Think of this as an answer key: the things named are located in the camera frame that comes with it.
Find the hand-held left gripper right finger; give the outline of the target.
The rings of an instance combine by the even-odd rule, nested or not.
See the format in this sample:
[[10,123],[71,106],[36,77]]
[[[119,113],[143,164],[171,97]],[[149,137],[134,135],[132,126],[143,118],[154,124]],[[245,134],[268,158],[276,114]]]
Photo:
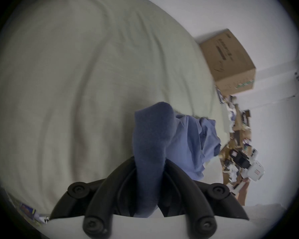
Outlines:
[[215,216],[249,220],[226,185],[192,180],[169,159],[164,166],[158,207],[164,217],[185,214],[190,237],[213,236],[218,227]]

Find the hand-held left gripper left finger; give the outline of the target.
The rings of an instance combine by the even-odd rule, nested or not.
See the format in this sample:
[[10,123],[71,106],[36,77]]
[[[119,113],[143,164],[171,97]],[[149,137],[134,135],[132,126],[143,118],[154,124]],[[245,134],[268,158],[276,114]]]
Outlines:
[[90,183],[72,183],[54,207],[50,220],[84,216],[87,236],[110,236],[112,217],[133,217],[137,209],[134,157],[116,168],[107,178]]

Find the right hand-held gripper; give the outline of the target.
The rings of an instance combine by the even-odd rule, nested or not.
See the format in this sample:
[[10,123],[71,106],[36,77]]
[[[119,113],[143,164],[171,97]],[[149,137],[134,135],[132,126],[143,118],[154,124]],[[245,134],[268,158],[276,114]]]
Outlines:
[[236,182],[238,172],[243,179],[260,180],[264,174],[264,167],[256,160],[257,155],[258,151],[256,149],[252,149],[251,156],[246,155],[241,150],[231,150],[232,162],[238,168],[238,171],[231,175],[232,183]]

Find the person's right hand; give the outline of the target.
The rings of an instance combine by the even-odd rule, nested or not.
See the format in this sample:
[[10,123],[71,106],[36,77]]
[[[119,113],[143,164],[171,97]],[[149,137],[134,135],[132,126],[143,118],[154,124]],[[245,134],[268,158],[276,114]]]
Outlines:
[[243,185],[243,187],[239,191],[239,194],[236,196],[236,199],[238,200],[240,205],[245,206],[247,191],[248,191],[248,187],[250,185],[250,179],[249,178],[244,178],[242,181],[245,182],[245,184]]

